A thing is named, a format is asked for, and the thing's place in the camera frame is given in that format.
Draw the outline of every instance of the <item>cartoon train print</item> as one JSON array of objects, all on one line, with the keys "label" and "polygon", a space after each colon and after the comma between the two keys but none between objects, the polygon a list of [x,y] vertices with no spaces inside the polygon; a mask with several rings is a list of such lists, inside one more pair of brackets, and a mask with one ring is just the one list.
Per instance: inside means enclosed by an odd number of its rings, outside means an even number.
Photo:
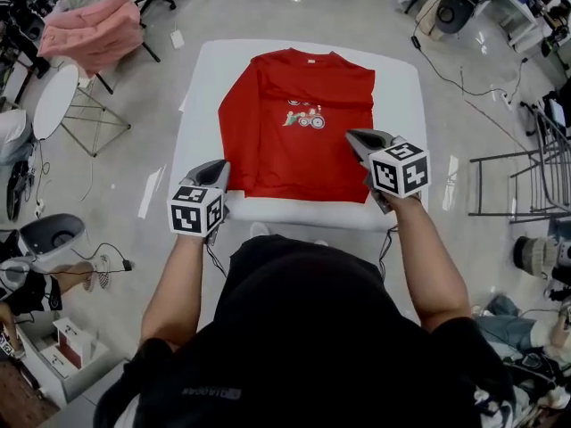
[{"label": "cartoon train print", "polygon": [[[287,101],[292,106],[297,106],[302,104],[303,106],[311,106],[311,103],[307,102],[297,102],[295,100]],[[323,128],[325,126],[325,118],[321,115],[321,105],[318,104],[317,110],[315,108],[310,108],[309,112],[297,112],[289,111],[287,113],[287,118],[285,119],[285,126],[293,125],[295,122],[300,124],[302,127],[307,127],[311,125],[313,128]]]}]

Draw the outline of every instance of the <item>pink cloth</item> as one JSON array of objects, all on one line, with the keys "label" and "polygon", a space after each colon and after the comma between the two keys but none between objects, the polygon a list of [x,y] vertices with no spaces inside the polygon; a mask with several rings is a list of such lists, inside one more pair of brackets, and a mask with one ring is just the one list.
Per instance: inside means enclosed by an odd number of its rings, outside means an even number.
[{"label": "pink cloth", "polygon": [[140,19],[131,0],[102,0],[50,14],[37,55],[66,55],[92,77],[143,44]]}]

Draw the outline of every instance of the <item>white cabinet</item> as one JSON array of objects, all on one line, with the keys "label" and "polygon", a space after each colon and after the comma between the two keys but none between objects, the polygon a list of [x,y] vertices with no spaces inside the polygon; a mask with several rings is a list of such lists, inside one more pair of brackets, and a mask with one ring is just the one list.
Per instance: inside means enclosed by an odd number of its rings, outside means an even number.
[{"label": "white cabinet", "polygon": [[[18,325],[26,356],[24,366],[36,377],[41,391],[58,407],[65,407],[105,375],[113,363],[109,349],[68,318],[54,322],[49,333],[34,335]],[[54,333],[58,342],[52,339]]]}]

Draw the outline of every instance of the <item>white box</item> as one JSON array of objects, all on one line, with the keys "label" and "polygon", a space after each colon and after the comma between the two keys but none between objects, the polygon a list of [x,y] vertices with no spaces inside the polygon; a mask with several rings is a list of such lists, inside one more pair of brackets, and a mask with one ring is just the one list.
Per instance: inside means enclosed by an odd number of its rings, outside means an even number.
[{"label": "white box", "polygon": [[208,236],[222,222],[224,191],[213,187],[180,185],[168,205],[171,232]]},{"label": "white box", "polygon": [[398,143],[368,157],[373,185],[405,198],[430,185],[430,154],[411,143]]},{"label": "white box", "polygon": [[56,320],[54,326],[58,330],[58,343],[60,346],[63,345],[63,342],[66,342],[67,346],[79,357],[81,367],[89,363],[93,355],[93,338],[83,332],[67,317]]}]

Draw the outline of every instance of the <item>hand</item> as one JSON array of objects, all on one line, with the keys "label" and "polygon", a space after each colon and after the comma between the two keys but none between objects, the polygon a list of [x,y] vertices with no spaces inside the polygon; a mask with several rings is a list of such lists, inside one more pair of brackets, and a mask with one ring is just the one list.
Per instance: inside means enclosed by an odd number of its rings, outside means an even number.
[{"label": "hand", "polygon": [[418,194],[414,194],[406,198],[399,198],[394,195],[390,195],[389,193],[383,192],[383,196],[386,198],[386,201],[397,214],[416,208],[418,206],[422,207],[422,203],[420,202],[420,197]]}]

